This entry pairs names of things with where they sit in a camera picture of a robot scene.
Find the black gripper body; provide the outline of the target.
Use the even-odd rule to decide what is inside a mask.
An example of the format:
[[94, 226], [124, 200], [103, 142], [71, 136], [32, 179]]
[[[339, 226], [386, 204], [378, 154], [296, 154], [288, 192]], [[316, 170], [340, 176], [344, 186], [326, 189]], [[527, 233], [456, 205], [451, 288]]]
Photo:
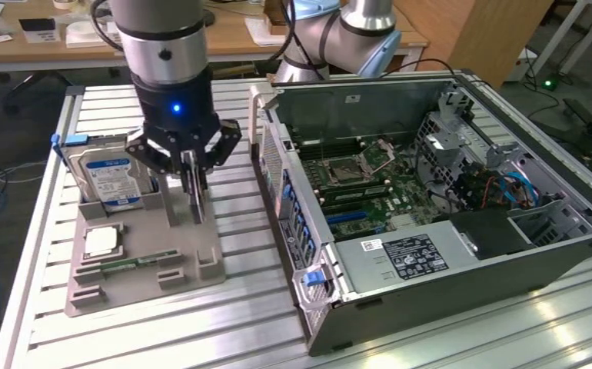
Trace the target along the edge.
[[220, 118], [214, 106], [212, 72], [202, 71], [187, 82], [151, 85], [132, 76], [144, 113], [144, 132], [164, 148], [199, 154], [220, 130]]

